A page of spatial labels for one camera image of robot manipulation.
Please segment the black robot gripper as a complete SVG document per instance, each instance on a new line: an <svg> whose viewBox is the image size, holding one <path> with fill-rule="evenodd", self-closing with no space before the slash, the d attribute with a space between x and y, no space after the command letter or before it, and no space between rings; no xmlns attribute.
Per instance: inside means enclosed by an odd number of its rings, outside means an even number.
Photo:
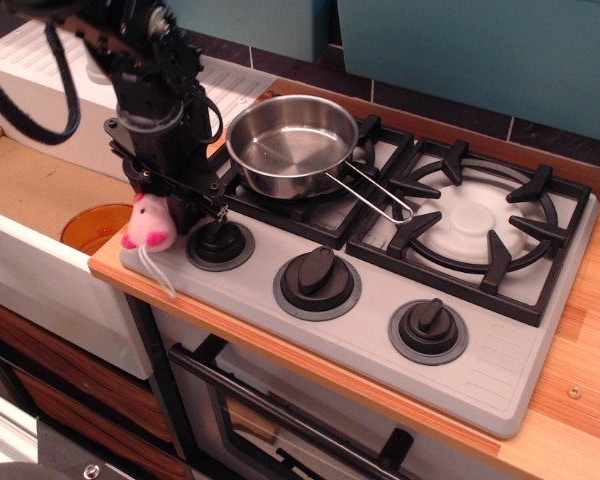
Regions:
<svg viewBox="0 0 600 480"><path fill-rule="evenodd" d="M182 97L118 92L116 97L116 116L104 129L134 192L165 197L178 235L205 216L223 219L224 187L207 156L223 125L211 129L210 115L221 114L206 92L190 89Z"/></svg>

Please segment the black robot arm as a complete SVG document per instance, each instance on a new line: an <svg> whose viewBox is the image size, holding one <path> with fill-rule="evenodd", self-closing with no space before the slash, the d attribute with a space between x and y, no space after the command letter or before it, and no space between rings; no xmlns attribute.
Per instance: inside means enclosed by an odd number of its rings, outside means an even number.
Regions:
<svg viewBox="0 0 600 480"><path fill-rule="evenodd" d="M64 87L68 117L56 132L36 123L0 87L0 113L25 136L46 145L67 141L81 112L70 67L57 32L81 39L111 82L116 115L105 121L110 148L137 193L167 200L178 233L202 218L210 237L226 223L225 188L211 168L207 148L222 135L210 118L220 111L197 76L201 51L188 43L164 1L1 1L10 14L44 23L47 43Z"/></svg>

